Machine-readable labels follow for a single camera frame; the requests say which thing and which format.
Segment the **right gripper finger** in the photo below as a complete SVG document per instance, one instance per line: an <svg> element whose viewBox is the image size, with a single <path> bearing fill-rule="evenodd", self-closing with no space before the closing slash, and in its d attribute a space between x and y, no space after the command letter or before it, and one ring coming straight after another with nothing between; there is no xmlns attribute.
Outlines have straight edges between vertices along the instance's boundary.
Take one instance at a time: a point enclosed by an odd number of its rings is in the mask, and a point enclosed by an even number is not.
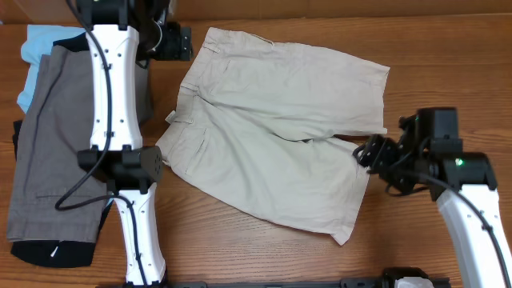
<svg viewBox="0 0 512 288"><path fill-rule="evenodd" d="M372 165L375 161L374 148L372 146L362 144L353 151L352 156L356 160L357 164L363 168L367 170L372 169Z"/></svg>
<svg viewBox="0 0 512 288"><path fill-rule="evenodd" d="M386 138L382 135L373 134L354 150L354 154L377 154L384 145L385 140Z"/></svg>

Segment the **beige shorts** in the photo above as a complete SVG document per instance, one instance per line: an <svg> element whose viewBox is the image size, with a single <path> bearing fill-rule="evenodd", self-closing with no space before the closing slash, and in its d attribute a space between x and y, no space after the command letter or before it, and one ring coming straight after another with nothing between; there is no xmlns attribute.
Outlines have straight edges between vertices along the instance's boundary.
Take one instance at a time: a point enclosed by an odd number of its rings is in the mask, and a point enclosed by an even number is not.
<svg viewBox="0 0 512 288"><path fill-rule="evenodd" d="M177 176L256 218L346 243L369 175L353 136L383 134L389 68L210 28L158 140Z"/></svg>

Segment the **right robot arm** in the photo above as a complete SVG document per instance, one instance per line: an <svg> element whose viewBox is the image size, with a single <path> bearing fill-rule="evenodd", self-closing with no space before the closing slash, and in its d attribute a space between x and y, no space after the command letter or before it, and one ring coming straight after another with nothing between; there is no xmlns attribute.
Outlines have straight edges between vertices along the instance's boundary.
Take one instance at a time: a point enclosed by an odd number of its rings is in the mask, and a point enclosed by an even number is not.
<svg viewBox="0 0 512 288"><path fill-rule="evenodd" d="M511 252L499 212L498 182L482 152L465 152L453 107L400 118L398 141L371 135L353 156L405 197L427 191L449 231L467 287L511 287Z"/></svg>

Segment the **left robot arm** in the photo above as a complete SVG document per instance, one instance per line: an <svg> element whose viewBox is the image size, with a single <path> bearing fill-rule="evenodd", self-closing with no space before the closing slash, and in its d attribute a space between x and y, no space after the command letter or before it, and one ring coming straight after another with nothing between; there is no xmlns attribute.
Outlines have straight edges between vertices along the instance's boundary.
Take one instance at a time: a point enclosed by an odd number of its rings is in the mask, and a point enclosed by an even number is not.
<svg viewBox="0 0 512 288"><path fill-rule="evenodd" d="M70 5L86 30L94 82L90 147L78 164L107 186L118 208L126 249L125 287L168 287L158 242L155 195L162 152L144 146L135 69L151 59L189 61L191 29L168 22L168 1L77 1Z"/></svg>

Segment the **light blue garment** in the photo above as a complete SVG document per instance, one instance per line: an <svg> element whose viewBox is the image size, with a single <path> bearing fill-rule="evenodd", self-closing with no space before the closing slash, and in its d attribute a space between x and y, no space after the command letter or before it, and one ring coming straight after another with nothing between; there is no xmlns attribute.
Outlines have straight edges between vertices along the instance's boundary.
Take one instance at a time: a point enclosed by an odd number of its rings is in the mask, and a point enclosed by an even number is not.
<svg viewBox="0 0 512 288"><path fill-rule="evenodd" d="M93 72L85 32L29 25L21 56L30 68L18 104L34 117L14 123L14 149L25 160L18 163L13 192L56 212L64 193L84 175L77 152L88 148L93 129Z"/></svg>

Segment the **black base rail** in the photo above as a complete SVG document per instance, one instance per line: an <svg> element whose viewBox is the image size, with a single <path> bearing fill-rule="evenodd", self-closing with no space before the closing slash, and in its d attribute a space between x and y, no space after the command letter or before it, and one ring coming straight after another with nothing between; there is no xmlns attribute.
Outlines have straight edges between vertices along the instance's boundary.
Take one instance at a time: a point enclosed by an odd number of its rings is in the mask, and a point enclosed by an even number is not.
<svg viewBox="0 0 512 288"><path fill-rule="evenodd" d="M170 282L164 274L163 283L148 284L147 287L169 288L392 288L392 287L433 287L451 288L449 278L432 278L417 267L385 268L380 276L342 278L337 281L299 282Z"/></svg>

